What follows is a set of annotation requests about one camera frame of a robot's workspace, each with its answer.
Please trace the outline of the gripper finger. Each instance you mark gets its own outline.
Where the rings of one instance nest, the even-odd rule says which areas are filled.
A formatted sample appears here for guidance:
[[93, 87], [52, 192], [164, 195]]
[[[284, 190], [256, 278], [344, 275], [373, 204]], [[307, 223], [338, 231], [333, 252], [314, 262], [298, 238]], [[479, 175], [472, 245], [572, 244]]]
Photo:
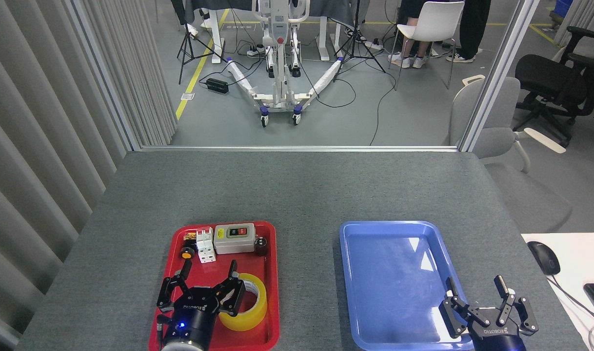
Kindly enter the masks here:
[[459, 321], [460, 318], [466, 322], [475, 321], [484, 328], [491, 325], [490, 320], [478, 308], [471, 308], [459, 297], [452, 277], [447, 277], [446, 285], [446, 297], [440, 303], [439, 311], [451, 338], [460, 337], [467, 329], [467, 325]]
[[159, 290], [157, 298], [157, 308], [161, 312], [168, 312], [174, 309], [172, 302], [172, 295], [175, 287], [179, 287], [183, 296], [192, 297], [190, 290], [186, 284], [188, 274], [190, 272], [192, 262], [190, 258], [186, 258], [183, 267], [172, 277], [163, 279], [161, 289]]
[[216, 314], [227, 313], [230, 317], [236, 317], [239, 313], [245, 288], [244, 281], [237, 272], [237, 267], [237, 261], [232, 260], [228, 277], [213, 287], [213, 297], [218, 303]]
[[507, 287], [501, 275], [494, 277], [494, 285], [497, 287], [498, 294], [502, 298], [502, 304], [498, 308], [499, 313], [495, 320], [496, 325], [504, 327], [507, 320], [510, 319], [512, 309], [515, 308], [520, 318], [518, 331], [527, 336], [536, 333], [539, 330], [539, 326], [528, 298], [517, 298], [515, 291]]

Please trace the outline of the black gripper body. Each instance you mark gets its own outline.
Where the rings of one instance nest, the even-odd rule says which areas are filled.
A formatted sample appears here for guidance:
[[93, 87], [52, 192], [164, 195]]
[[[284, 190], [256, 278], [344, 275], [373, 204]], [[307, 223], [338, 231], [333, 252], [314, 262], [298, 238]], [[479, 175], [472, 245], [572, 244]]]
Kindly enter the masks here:
[[499, 327], [491, 324], [483, 327], [480, 324], [470, 325], [470, 336], [475, 351], [526, 351], [526, 346], [518, 330], [517, 324]]
[[163, 345], [210, 345], [217, 314], [218, 300], [212, 288], [188, 289], [175, 300]]

